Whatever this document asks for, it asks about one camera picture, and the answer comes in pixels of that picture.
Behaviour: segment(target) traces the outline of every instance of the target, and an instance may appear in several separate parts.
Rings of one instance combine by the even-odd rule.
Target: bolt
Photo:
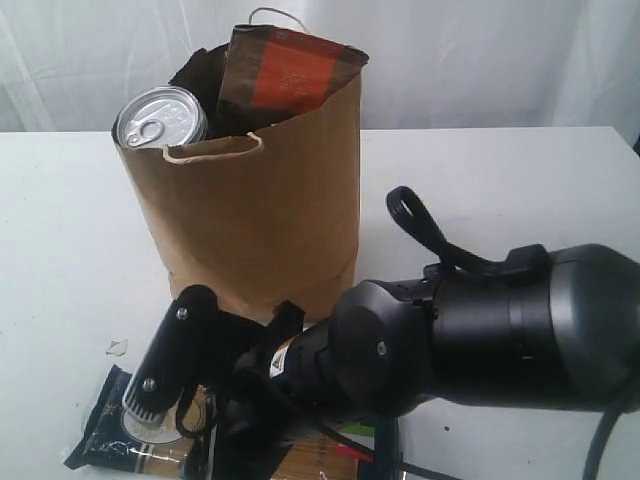
[[[145,392],[153,392],[156,389],[156,381],[153,378],[147,378],[142,382],[142,390]]]
[[[383,341],[378,342],[378,344],[376,345],[376,350],[378,351],[378,355],[380,355],[381,357],[385,356],[387,354],[387,344]]]
[[[189,310],[184,307],[180,307],[176,312],[176,318],[178,320],[186,320],[187,318],[189,318]]]

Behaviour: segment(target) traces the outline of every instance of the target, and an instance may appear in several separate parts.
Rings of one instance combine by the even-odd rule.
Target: red and brown package
[[[214,120],[217,137],[244,135],[320,107],[369,57],[273,25],[233,29]]]

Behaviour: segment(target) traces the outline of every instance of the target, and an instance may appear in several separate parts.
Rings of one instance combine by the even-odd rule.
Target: white tabletop
[[[62,466],[109,367],[137,366],[170,301],[124,168],[107,133],[0,134],[0,151],[0,478],[132,477]],[[640,260],[640,159],[610,128],[363,132],[358,278],[435,260],[386,213],[399,184],[490,258],[599,242]],[[405,457],[467,480],[578,479],[596,421],[438,400],[403,419]],[[640,415],[624,417],[603,479],[636,476],[639,439]]]

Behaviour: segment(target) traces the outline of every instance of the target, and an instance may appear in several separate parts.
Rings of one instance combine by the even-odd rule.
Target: white curtain
[[[364,128],[640,133],[640,0],[0,0],[0,130],[106,130],[264,5],[371,56]]]

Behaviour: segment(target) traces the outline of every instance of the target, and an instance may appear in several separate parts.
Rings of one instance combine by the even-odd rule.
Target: tin can
[[[116,117],[114,137],[125,148],[186,145],[203,140],[207,117],[181,87],[156,87],[131,100]]]

